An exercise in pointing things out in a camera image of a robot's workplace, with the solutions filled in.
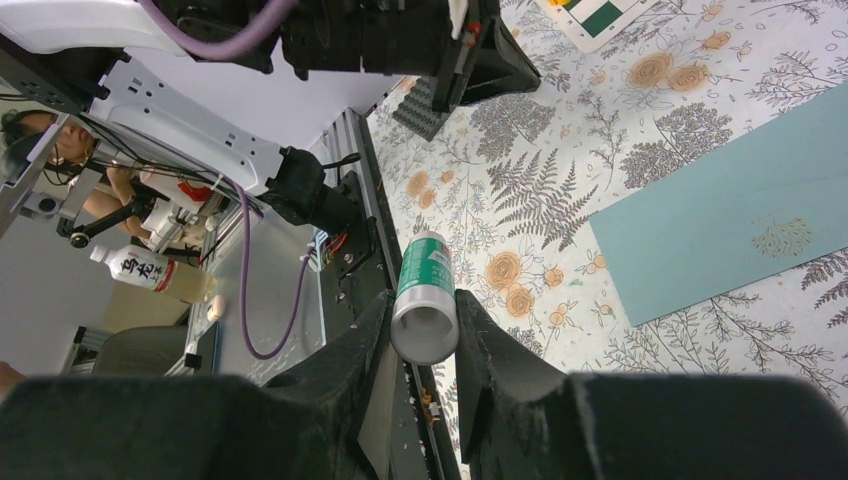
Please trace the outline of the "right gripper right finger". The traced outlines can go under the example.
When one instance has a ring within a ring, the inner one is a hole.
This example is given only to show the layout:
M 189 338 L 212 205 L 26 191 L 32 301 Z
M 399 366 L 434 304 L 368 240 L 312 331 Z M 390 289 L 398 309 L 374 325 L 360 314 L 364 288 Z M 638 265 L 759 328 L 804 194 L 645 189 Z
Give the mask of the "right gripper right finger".
M 847 428 L 787 376 L 564 373 L 456 293 L 475 479 L 843 479 Z

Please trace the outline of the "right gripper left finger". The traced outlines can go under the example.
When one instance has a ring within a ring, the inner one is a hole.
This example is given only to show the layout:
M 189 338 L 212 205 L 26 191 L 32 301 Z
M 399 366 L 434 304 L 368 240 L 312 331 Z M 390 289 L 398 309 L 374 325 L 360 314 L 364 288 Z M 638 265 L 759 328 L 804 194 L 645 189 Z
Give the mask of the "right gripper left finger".
M 258 386 L 238 376 L 36 377 L 1 405 L 5 479 L 385 479 L 395 375 L 384 291 Z

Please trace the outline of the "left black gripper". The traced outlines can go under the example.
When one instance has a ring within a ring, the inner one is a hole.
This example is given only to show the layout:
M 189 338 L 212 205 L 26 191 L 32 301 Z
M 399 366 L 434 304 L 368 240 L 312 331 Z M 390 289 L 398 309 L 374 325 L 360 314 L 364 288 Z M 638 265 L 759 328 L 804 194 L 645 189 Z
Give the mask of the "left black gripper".
M 302 80 L 313 71 L 433 76 L 439 113 L 541 85 L 498 1 L 300 1 L 280 36 Z

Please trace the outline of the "teal green envelope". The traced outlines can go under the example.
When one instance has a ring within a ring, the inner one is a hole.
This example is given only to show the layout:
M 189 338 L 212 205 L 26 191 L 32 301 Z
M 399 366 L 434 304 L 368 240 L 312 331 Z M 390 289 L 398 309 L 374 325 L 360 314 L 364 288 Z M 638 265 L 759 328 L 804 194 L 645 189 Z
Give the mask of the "teal green envelope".
M 593 214 L 638 326 L 847 244 L 847 89 L 839 86 Z

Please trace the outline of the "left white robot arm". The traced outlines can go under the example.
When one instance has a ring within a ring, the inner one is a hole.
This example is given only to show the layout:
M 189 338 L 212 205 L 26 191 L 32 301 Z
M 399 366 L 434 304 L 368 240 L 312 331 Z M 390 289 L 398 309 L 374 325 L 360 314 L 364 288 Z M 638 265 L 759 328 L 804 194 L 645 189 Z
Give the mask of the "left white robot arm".
M 280 50 L 314 71 L 416 75 L 449 113 L 537 90 L 539 71 L 496 1 L 5 1 L 1 75 L 55 110 L 119 125 L 198 161 L 294 225 L 339 233 L 363 210 L 325 183 L 317 159 L 242 131 L 131 57 L 133 48 L 262 73 Z

